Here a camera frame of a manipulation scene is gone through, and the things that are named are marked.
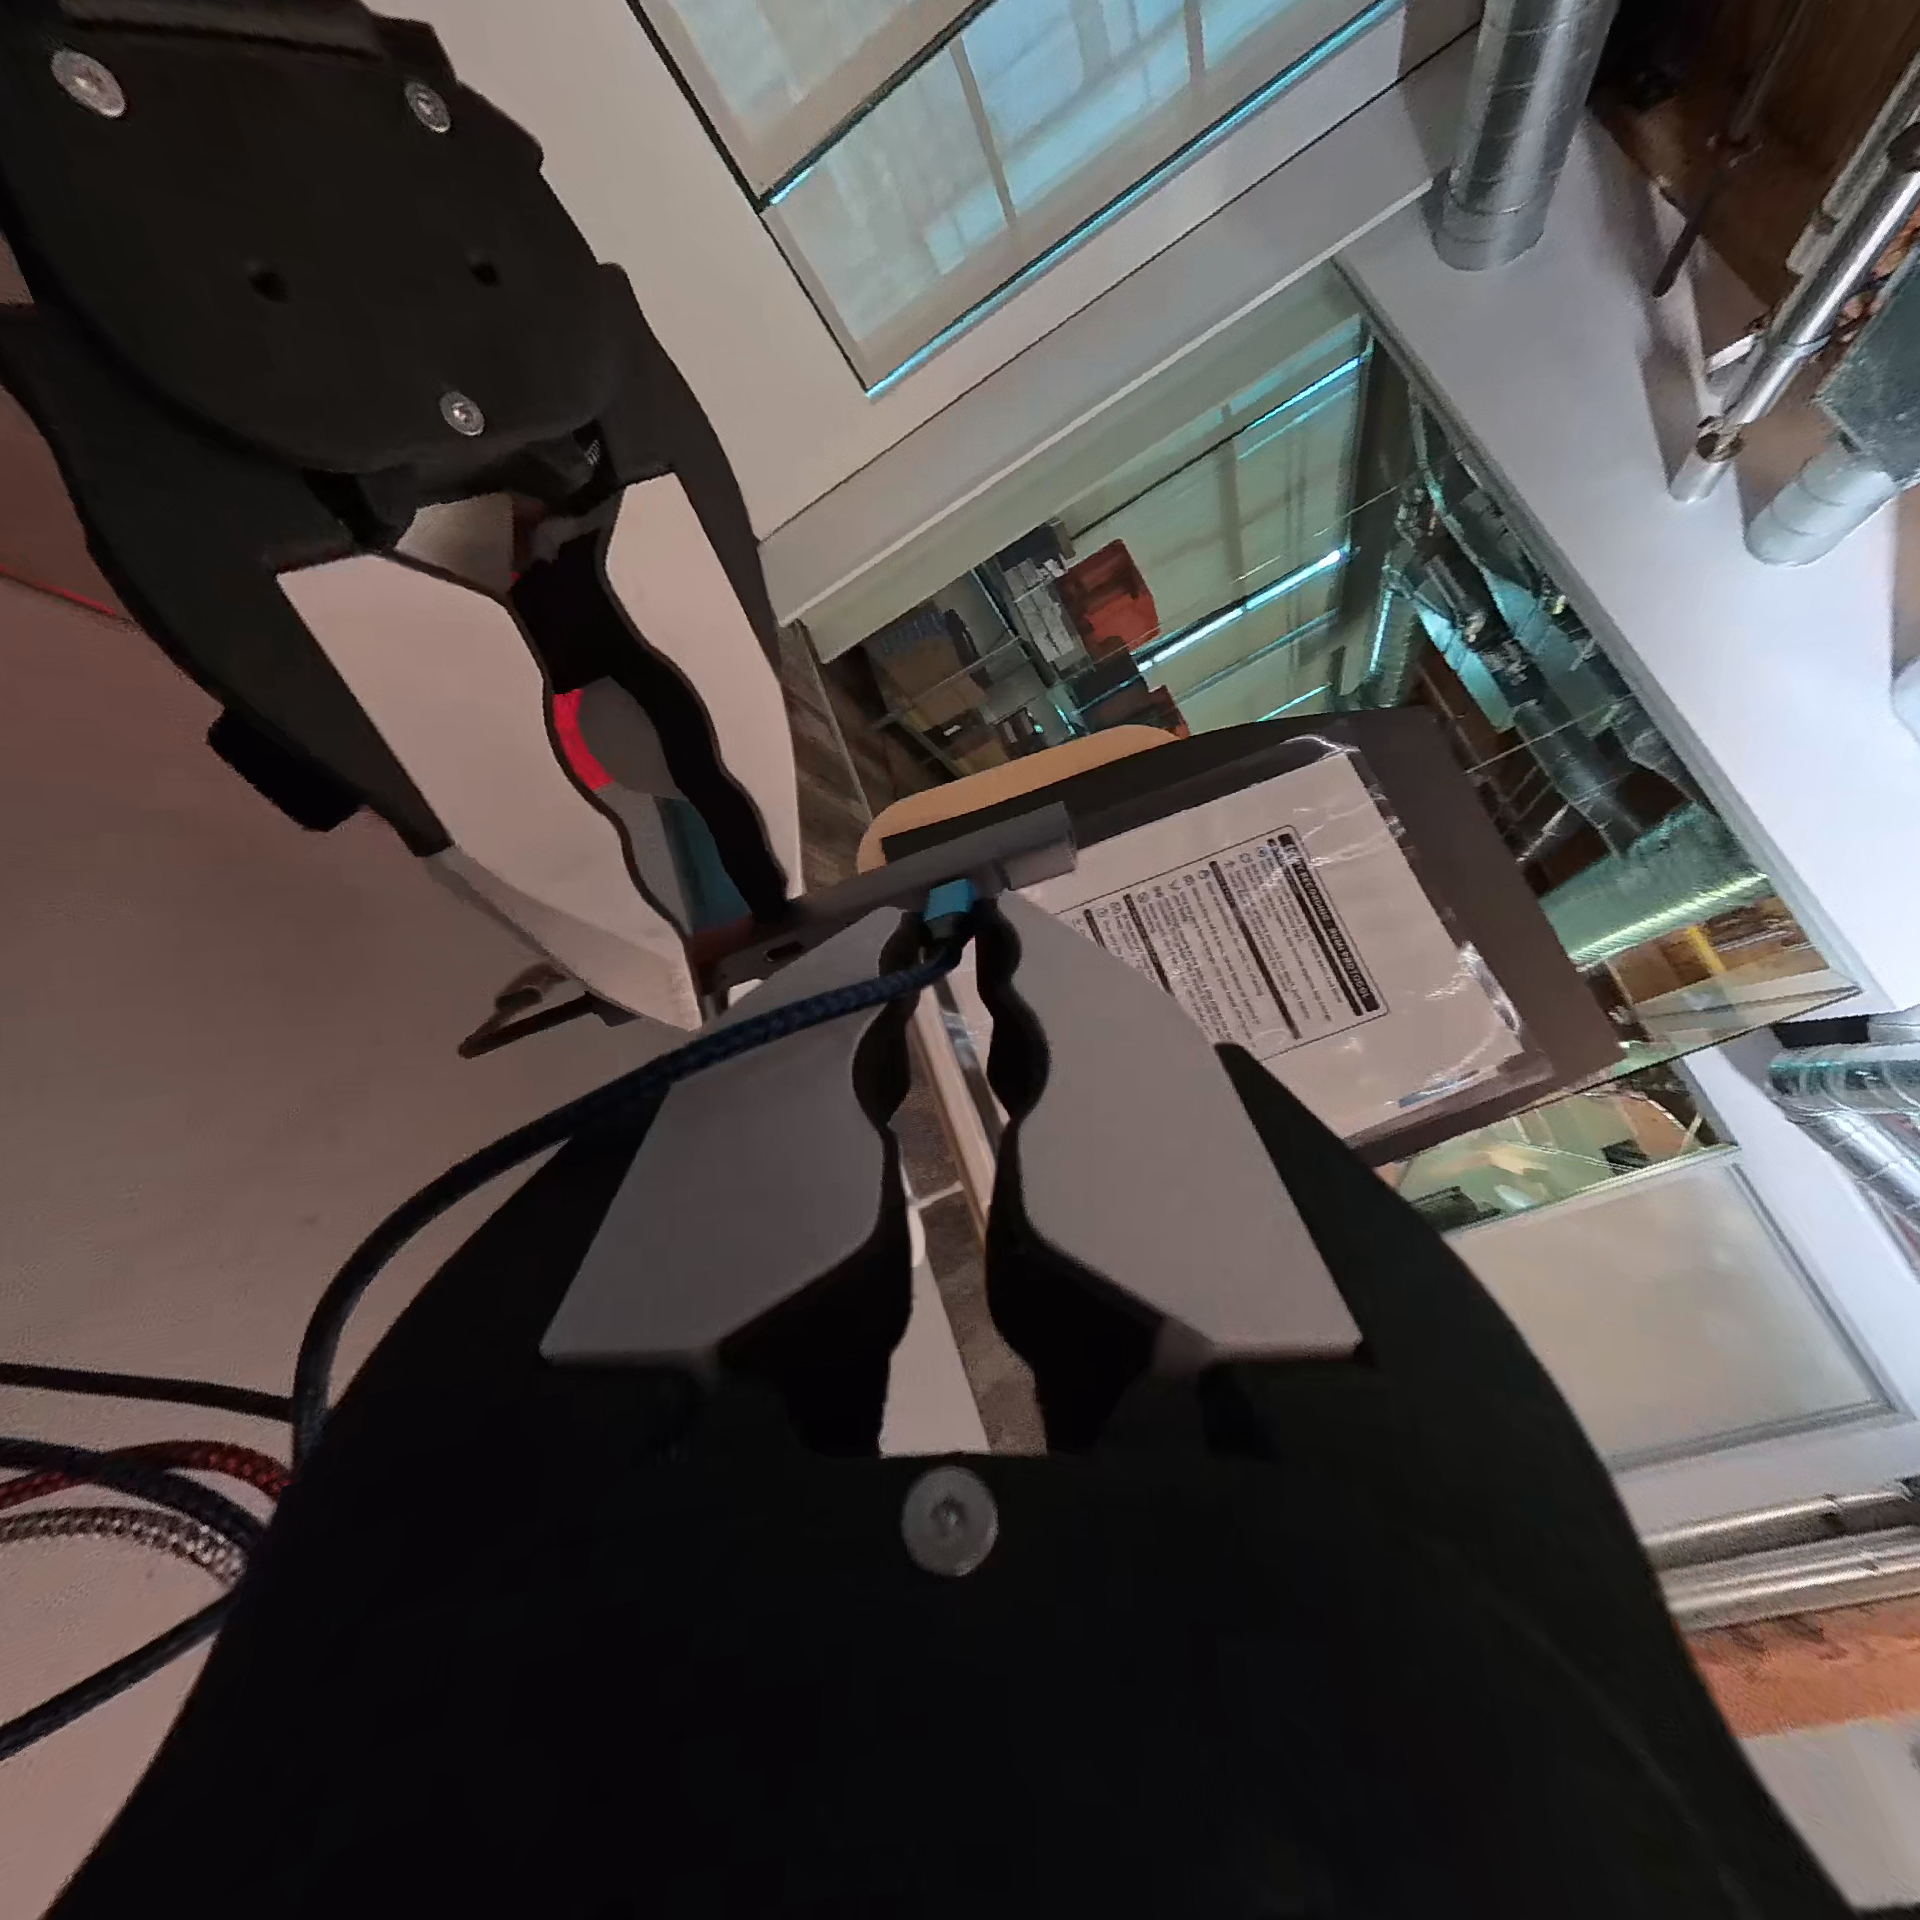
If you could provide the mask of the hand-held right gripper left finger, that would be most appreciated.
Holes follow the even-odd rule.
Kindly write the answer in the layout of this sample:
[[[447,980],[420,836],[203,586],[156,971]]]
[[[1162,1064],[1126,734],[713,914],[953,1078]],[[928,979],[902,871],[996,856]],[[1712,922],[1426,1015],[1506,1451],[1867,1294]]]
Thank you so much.
[[[716,1376],[755,1338],[850,1309],[890,1370],[914,1260],[891,1136],[918,990],[751,1046],[675,1086],[648,1127],[540,1354]]]

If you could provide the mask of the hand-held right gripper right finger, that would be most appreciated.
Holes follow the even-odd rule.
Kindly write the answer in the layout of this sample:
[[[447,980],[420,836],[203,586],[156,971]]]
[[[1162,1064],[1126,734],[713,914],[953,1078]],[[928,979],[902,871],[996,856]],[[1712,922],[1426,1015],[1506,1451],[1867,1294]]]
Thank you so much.
[[[1345,1360],[1360,1330],[1216,1045],[1137,967],[1022,895],[976,939],[987,1076],[1040,1247],[1185,1360]]]

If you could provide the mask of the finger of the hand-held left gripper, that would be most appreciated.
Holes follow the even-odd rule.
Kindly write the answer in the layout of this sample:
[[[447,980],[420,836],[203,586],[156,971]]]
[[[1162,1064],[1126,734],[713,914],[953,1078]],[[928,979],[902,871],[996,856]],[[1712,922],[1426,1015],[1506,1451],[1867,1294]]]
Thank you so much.
[[[591,699],[611,723],[598,786],[498,594],[395,554],[291,568],[279,591],[439,820],[449,845],[427,862],[447,887],[620,1013],[694,1028],[688,899],[666,812],[681,791],[636,699]]]
[[[739,580],[673,470],[527,536],[513,610],[611,779],[666,788],[704,826],[739,895],[770,924],[801,882],[799,774],[777,631],[758,564]]]

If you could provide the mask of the silver ventilation duct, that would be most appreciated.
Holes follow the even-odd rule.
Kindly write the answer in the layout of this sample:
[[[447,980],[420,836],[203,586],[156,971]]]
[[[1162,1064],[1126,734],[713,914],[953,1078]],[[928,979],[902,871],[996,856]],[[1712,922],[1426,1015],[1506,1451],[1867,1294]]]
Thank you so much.
[[[1434,221],[1454,271],[1491,271],[1531,252],[1614,28],[1614,3],[1488,3],[1465,119]]]
[[[1793,1046],[1768,1064],[1776,1106],[1918,1236],[1918,1042]]]
[[[1745,550],[1760,564],[1799,568],[1824,559],[1916,482],[1886,470],[1873,447],[1836,428],[1745,528]]]

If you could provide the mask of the black USB hub with cable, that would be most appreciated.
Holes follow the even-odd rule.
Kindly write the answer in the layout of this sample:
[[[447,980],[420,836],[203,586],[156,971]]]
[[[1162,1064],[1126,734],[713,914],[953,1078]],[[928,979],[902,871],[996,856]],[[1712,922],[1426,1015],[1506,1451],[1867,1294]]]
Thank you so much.
[[[1074,866],[1073,818],[1059,802],[1018,818],[961,831],[936,847],[902,855],[876,871],[839,879],[792,901],[780,917],[755,924],[753,938],[712,960],[704,987],[720,998],[767,980],[839,932],[881,909],[952,914],[940,891],[967,884],[971,899],[1018,891]]]

